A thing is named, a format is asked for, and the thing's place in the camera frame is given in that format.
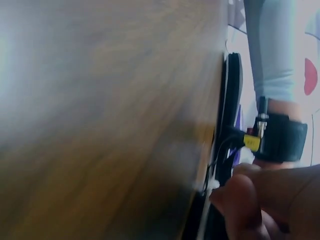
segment finger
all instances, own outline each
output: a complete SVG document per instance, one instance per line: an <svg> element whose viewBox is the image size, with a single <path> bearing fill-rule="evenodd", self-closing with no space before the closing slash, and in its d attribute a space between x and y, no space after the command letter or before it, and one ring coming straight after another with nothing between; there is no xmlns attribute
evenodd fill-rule
<svg viewBox="0 0 320 240"><path fill-rule="evenodd" d="M320 165L293 169L262 170L254 165L240 164L233 174L251 179L260 206L272 217L288 222L290 207L296 197L316 176Z"/></svg>
<svg viewBox="0 0 320 240"><path fill-rule="evenodd" d="M225 188L219 187L217 189L214 189L209 196L210 202L215 206L215 208L222 214L225 215L224 209L223 209L223 195L224 195Z"/></svg>
<svg viewBox="0 0 320 240"><path fill-rule="evenodd" d="M225 227L231 240L270 239L255 187L248 177L232 177L225 185L222 200Z"/></svg>

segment cable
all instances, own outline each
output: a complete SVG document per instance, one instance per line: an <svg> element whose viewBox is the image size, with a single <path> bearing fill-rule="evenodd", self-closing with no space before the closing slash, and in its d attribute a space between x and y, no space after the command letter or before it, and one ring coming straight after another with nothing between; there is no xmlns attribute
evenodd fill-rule
<svg viewBox="0 0 320 240"><path fill-rule="evenodd" d="M221 145L220 145L220 147L219 147L219 149L218 149L218 152L217 152L217 154L216 154L215 160L210 164L211 167L214 167L214 166L216 165L216 163L217 163L217 161L218 161L219 153L220 153L220 150L221 150L222 146L223 146L224 144L226 144L228 141L230 141L230 140L232 140L232 139L236 139L236 138L237 138L236 135L231 135L231 136L227 137L227 138L221 143Z"/></svg>
<svg viewBox="0 0 320 240"><path fill-rule="evenodd" d="M312 160L314 157L314 137L315 137L315 123L314 123L314 115L311 114L312 118L312 144L311 144L311 163L310 166L312 166Z"/></svg>

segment wrist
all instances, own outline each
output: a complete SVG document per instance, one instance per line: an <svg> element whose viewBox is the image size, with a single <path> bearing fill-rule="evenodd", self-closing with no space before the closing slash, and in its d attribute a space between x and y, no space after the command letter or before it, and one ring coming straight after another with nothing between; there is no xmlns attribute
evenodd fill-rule
<svg viewBox="0 0 320 240"><path fill-rule="evenodd" d="M273 114L288 115L291 121L303 121L301 106L296 102L269 99L268 112Z"/></svg>

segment wood grain surface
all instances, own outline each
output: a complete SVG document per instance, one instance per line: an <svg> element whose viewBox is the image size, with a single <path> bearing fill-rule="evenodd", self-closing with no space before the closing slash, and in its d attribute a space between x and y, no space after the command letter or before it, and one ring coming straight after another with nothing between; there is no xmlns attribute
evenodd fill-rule
<svg viewBox="0 0 320 240"><path fill-rule="evenodd" d="M215 127L225 0L0 2L0 238L179 238Z"/></svg>

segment yellow label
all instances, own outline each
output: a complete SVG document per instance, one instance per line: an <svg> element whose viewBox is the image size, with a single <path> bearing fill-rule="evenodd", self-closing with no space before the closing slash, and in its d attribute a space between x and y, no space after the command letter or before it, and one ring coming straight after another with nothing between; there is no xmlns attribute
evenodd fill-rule
<svg viewBox="0 0 320 240"><path fill-rule="evenodd" d="M244 135L243 143L248 149L251 149L251 151L256 152L259 150L260 137Z"/></svg>

